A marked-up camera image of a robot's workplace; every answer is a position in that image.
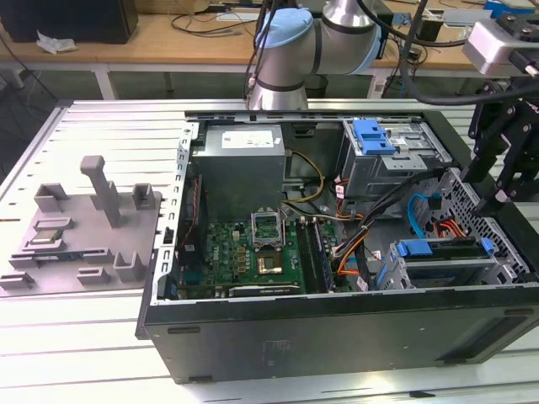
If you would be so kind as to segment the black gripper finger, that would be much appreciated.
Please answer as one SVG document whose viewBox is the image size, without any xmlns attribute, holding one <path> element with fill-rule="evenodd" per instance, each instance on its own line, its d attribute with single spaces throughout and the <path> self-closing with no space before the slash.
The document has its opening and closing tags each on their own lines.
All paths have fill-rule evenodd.
<svg viewBox="0 0 539 404">
<path fill-rule="evenodd" d="M 477 104 L 468 130 L 474 140 L 471 162 L 463 169 L 463 181 L 483 181 L 498 155 L 507 149 L 501 137 L 503 130 L 515 117 L 515 101 L 503 100 Z"/>
<path fill-rule="evenodd" d="M 494 187 L 478 205 L 480 215 L 492 215 L 505 204 L 525 201 L 538 193 L 538 115 L 517 113 L 484 137 L 481 157 L 492 161 L 505 154 Z"/>
</svg>

